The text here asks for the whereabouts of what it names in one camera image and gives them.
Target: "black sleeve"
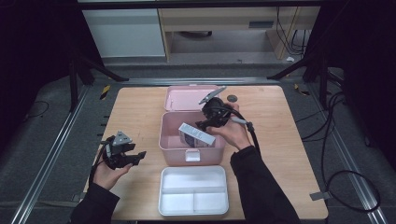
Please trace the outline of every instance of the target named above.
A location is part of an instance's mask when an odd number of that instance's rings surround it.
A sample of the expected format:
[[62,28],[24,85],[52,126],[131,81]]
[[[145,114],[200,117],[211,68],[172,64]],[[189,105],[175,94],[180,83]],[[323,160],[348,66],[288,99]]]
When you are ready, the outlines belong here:
[[248,224],[300,223],[293,206],[262,161],[256,148],[231,156],[242,208]]
[[73,210],[68,224],[110,224],[119,197],[96,184],[91,184],[84,199]]

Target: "person's hand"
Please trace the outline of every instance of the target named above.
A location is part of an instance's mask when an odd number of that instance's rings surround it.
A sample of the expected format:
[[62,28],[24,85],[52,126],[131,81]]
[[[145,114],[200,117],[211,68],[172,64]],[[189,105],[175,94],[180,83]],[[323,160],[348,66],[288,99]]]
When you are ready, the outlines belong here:
[[101,158],[99,160],[99,165],[96,168],[92,182],[104,189],[111,190],[114,185],[116,185],[120,177],[128,173],[131,167],[132,164],[128,164],[121,169],[112,170],[103,162],[103,159]]
[[[238,104],[230,102],[226,104],[230,105],[234,110],[239,111]],[[238,148],[238,150],[251,146],[245,124],[237,123],[231,119],[229,119],[222,127],[207,127],[207,132],[210,134],[221,135],[228,144]]]

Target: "white plastic tray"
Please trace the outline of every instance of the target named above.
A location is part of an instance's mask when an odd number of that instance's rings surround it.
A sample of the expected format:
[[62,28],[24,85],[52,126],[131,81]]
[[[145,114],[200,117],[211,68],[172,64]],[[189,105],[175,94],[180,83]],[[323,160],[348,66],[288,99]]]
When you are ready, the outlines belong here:
[[228,207],[227,182],[221,166],[163,169],[158,205],[161,215],[222,215]]

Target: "black cable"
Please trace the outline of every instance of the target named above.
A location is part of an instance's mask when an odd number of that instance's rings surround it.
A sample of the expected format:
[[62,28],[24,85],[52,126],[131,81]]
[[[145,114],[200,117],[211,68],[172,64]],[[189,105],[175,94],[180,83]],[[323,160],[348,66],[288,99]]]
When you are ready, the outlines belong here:
[[103,152],[105,151],[105,147],[106,147],[108,144],[110,144],[110,138],[111,138],[111,137],[107,138],[106,141],[101,142],[102,147],[101,147],[100,150],[99,150],[99,154],[98,154],[98,156],[96,157],[95,163],[94,163],[93,166],[91,167],[90,177],[89,177],[89,179],[88,179],[88,187],[90,187],[91,184],[92,184],[92,182],[93,182],[93,177],[95,176],[95,172],[96,172],[96,169],[97,169],[98,165],[99,165],[100,163],[103,162],[103,161],[99,162],[99,160],[102,158]]
[[29,115],[29,116],[27,117],[28,119],[30,119],[30,118],[35,118],[35,117],[39,117],[39,116],[43,115],[44,113],[46,113],[46,112],[49,110],[49,108],[50,108],[50,104],[49,104],[48,102],[45,102],[45,101],[35,101],[35,104],[36,104],[36,103],[45,104],[45,105],[46,105],[46,108],[44,109],[43,112],[41,112],[41,113],[39,113],[39,114],[36,114],[36,115]]
[[[343,94],[343,93],[342,93],[341,91],[340,91],[340,92],[337,92],[335,95],[332,96],[332,98],[330,99],[330,101],[333,99],[333,97],[338,97],[338,95],[340,95],[340,94]],[[324,122],[324,124],[322,124],[322,126],[320,126],[320,127],[319,127],[316,131],[314,131],[313,133],[309,134],[308,136],[302,137],[301,139],[302,139],[302,140],[305,140],[305,139],[307,139],[307,138],[310,138],[310,137],[314,136],[315,134],[319,133],[320,131],[322,131],[322,130],[326,127],[326,125],[329,123],[329,121],[330,121],[330,120],[329,120],[330,114],[331,114],[331,111],[329,110],[328,117],[327,117],[326,121]]]
[[295,123],[298,123],[298,122],[303,121],[303,120],[305,120],[305,119],[312,118],[312,117],[314,117],[316,114],[318,114],[318,113],[320,113],[320,112],[323,112],[323,111],[324,111],[324,110],[319,110],[318,112],[315,112],[314,114],[308,115],[307,117],[302,118],[302,119],[297,119],[297,120],[294,121],[294,122],[295,122]]
[[257,152],[259,153],[259,155],[261,157],[262,156],[262,152],[260,151],[259,141],[257,140],[257,136],[254,133],[254,130],[253,131],[249,131],[249,132],[251,134],[251,139],[253,140],[254,147],[257,149]]
[[[331,177],[329,178],[329,181],[326,181],[326,177],[325,177],[325,174],[324,174],[324,152],[325,152],[325,147],[326,147],[326,141],[327,141],[328,133],[329,133],[330,126],[331,126],[331,123],[332,123],[332,119],[333,119],[332,113],[333,113],[333,110],[334,110],[335,106],[336,106],[339,102],[344,101],[344,100],[337,101],[337,98],[338,98],[338,96],[339,96],[338,93],[335,94],[335,95],[330,99],[330,101],[329,101],[329,108],[330,108],[330,109],[329,109],[329,116],[328,116],[328,121],[329,121],[329,122],[328,122],[328,126],[327,126],[327,128],[326,128],[325,138],[323,139],[322,150],[321,150],[321,158],[320,158],[320,168],[321,168],[321,175],[322,175],[323,183],[324,183],[324,185],[325,185],[325,187],[326,187],[326,192],[329,192],[329,193],[332,195],[332,197],[333,197],[336,201],[338,201],[340,204],[342,204],[343,206],[345,206],[345,207],[347,207],[347,208],[349,208],[349,209],[351,209],[351,210],[353,210],[353,211],[356,211],[356,212],[360,212],[360,213],[371,213],[371,212],[374,212],[374,211],[380,206],[380,204],[381,204],[381,196],[380,196],[380,193],[379,193],[378,189],[375,187],[374,183],[373,183],[371,180],[369,180],[366,176],[364,176],[364,175],[362,175],[362,174],[360,174],[360,173],[358,173],[358,172],[350,171],[350,170],[341,170],[341,171],[338,171],[338,172],[334,173],[334,174],[331,175]],[[376,194],[376,195],[375,195],[375,196],[376,196],[375,199],[377,200],[377,203],[376,203],[376,205],[375,205],[373,208],[370,208],[370,209],[361,209],[361,208],[358,208],[358,207],[354,207],[354,206],[352,206],[352,205],[350,205],[350,204],[345,203],[345,202],[342,201],[337,195],[335,195],[332,191],[330,191],[330,185],[331,185],[333,179],[334,179],[336,176],[338,176],[338,175],[340,175],[340,174],[345,174],[345,173],[350,173],[350,174],[353,174],[353,175],[358,175],[358,176],[360,176],[361,178],[363,178],[364,180],[366,180],[366,182],[371,186],[372,189],[375,190],[375,194]]]
[[294,51],[300,52],[302,54],[302,53],[304,53],[304,47],[305,47],[305,45],[304,45],[304,42],[305,42],[305,30],[304,30],[304,37],[303,37],[303,44],[302,45],[294,44],[294,40],[295,40],[295,37],[297,36],[297,33],[298,33],[298,30],[295,30],[294,34],[293,34],[293,38],[291,39],[291,48]]
[[[286,39],[285,41],[283,40],[282,36],[279,34],[278,26],[280,26],[280,29],[282,30],[283,36],[285,36],[285,39]],[[296,53],[296,52],[291,53],[289,51],[289,49],[291,49],[291,47],[287,43],[288,42],[288,38],[286,37],[285,30],[283,29],[282,24],[280,23],[280,20],[279,20],[279,7],[276,7],[276,33],[277,33],[280,41],[282,41],[283,46],[285,47],[285,49],[286,49],[286,51],[288,52],[289,55],[300,55],[301,54],[301,53]]]
[[306,35],[306,30],[304,30],[303,44],[301,45],[301,57],[305,55],[305,35]]
[[323,140],[325,137],[328,137],[328,136],[330,135],[330,133],[332,133],[332,131],[334,131],[334,129],[335,129],[335,125],[332,126],[332,130],[329,132],[328,135],[325,135],[325,136],[323,136],[323,137],[321,137],[321,138],[317,138],[317,139],[303,140],[303,142],[317,142],[317,141],[321,141],[321,140]]
[[[353,174],[353,175],[358,175],[359,177],[363,178],[363,179],[370,185],[370,187],[371,187],[372,189],[375,190],[376,205],[375,205],[373,208],[370,208],[370,209],[361,209],[361,208],[354,207],[354,206],[352,206],[352,205],[349,205],[349,204],[345,203],[345,202],[342,201],[337,195],[335,195],[335,194],[330,190],[330,185],[331,185],[331,183],[332,183],[332,180],[333,180],[336,176],[341,175],[341,174]],[[374,184],[369,178],[367,178],[365,175],[362,175],[362,174],[360,174],[360,173],[358,173],[358,172],[355,172],[355,171],[341,170],[341,171],[338,171],[338,172],[336,172],[335,174],[333,174],[333,175],[329,178],[329,181],[328,181],[328,184],[327,184],[327,187],[326,187],[326,191],[327,191],[327,192],[330,192],[330,194],[332,195],[332,197],[333,197],[335,200],[337,200],[339,203],[341,203],[343,206],[345,206],[345,207],[347,207],[347,208],[350,208],[350,209],[352,209],[352,210],[354,210],[354,211],[356,211],[356,212],[360,212],[360,213],[371,213],[371,212],[374,212],[374,211],[379,207],[379,205],[381,204],[381,195],[380,195],[380,193],[379,193],[378,188],[375,186],[375,184]]]

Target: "person's right hand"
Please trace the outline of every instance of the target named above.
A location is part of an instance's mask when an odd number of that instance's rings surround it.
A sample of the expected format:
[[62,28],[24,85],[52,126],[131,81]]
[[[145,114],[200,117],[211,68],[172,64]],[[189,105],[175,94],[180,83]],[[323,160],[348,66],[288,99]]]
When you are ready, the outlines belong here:
[[[226,104],[230,105],[234,110],[239,111],[238,104],[230,102]],[[245,124],[237,123],[231,119],[222,127],[207,127],[206,130],[210,134],[221,135],[228,144],[238,148],[238,150],[251,146]]]

